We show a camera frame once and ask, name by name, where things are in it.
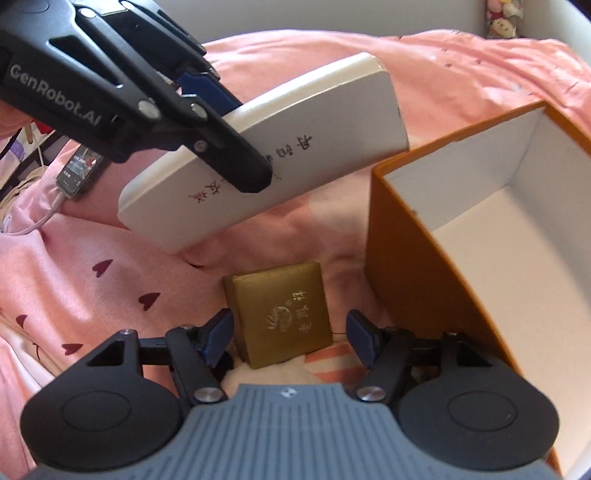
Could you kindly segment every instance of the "phone screen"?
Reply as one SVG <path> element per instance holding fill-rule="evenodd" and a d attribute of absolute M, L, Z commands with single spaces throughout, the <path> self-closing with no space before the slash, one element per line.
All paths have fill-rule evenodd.
<path fill-rule="evenodd" d="M 68 198 L 72 198 L 89 183 L 91 173 L 103 161 L 102 155 L 81 145 L 58 175 L 57 186 Z"/>

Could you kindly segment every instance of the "white wall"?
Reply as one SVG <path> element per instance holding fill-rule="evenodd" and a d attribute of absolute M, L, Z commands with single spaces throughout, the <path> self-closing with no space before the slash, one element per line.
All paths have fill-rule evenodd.
<path fill-rule="evenodd" d="M 591 22 L 568 0 L 526 0 L 523 34 L 557 38 L 591 64 Z"/>
<path fill-rule="evenodd" d="M 484 0 L 157 0 L 196 39 L 301 28 L 408 35 L 435 28 L 484 33 Z"/>

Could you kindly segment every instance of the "smartphone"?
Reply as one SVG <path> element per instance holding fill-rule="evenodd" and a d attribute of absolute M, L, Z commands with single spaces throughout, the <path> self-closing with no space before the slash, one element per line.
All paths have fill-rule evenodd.
<path fill-rule="evenodd" d="M 81 145 L 57 176 L 57 187 L 72 199 L 88 191 L 111 162 Z"/>

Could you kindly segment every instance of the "pink bedsheet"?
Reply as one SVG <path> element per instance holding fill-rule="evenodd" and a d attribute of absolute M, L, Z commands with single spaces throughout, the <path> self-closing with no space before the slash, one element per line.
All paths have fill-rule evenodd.
<path fill-rule="evenodd" d="M 450 31 L 403 38 L 279 31 L 207 47 L 225 85 L 243 101 L 368 51 L 392 75 L 413 147 L 540 97 L 591 131 L 591 70 L 557 41 L 485 41 Z M 68 145 L 42 181 L 18 199 L 11 231 L 44 215 L 56 194 L 55 176 L 73 148 Z M 362 272 L 368 170 L 172 257 L 123 229 L 116 217 L 123 186 L 160 154 L 140 153 L 111 167 L 88 196 L 67 202 L 41 232 L 0 235 L 0 471 L 10 479 L 34 465 L 18 418 L 40 386 L 123 327 L 158 336 L 176 325 L 204 322 L 225 305 L 223 275 L 319 260 L 335 333 L 343 332 L 351 308 L 380 325 L 390 321 Z M 165 381 L 162 373 L 152 369 L 149 376 Z M 241 365 L 225 387 L 232 392 L 240 382 L 347 384 L 362 373 L 350 348 L 337 343 L 259 371 Z M 580 453 L 560 445 L 557 450 L 563 469 Z"/>

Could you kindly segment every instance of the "orange box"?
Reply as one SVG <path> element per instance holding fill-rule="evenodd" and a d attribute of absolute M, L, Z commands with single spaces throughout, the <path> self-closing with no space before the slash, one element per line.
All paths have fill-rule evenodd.
<path fill-rule="evenodd" d="M 399 326 L 462 330 L 552 400 L 570 478 L 591 466 L 590 157 L 544 102 L 397 155 L 373 169 L 366 258 Z"/>

